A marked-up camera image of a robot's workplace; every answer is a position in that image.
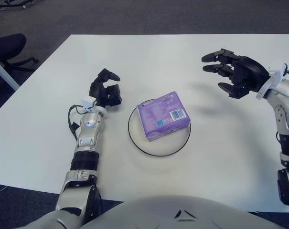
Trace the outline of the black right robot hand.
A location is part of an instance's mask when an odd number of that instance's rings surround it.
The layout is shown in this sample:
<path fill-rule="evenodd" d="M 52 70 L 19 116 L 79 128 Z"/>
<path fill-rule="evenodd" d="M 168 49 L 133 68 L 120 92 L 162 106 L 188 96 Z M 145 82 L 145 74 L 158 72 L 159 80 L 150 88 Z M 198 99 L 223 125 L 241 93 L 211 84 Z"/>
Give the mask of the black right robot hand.
<path fill-rule="evenodd" d="M 270 78 L 268 71 L 260 63 L 246 56 L 235 55 L 233 51 L 226 49 L 209 53 L 203 56 L 201 61 L 214 62 L 203 66 L 203 71 L 227 77 L 231 83 L 218 83 L 218 86 L 235 99 L 246 96 L 250 91 L 259 92 Z"/>

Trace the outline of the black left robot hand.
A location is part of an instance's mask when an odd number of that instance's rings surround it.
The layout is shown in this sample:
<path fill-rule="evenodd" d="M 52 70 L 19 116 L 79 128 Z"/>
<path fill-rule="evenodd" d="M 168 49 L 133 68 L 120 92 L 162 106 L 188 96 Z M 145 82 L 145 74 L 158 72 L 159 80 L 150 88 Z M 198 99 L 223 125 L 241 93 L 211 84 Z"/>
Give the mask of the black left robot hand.
<path fill-rule="evenodd" d="M 119 82 L 120 77 L 104 68 L 91 83 L 89 89 L 89 96 L 96 98 L 96 105 L 103 108 L 106 106 L 120 105 L 122 102 L 118 84 L 104 87 L 103 83 L 108 80 Z"/>

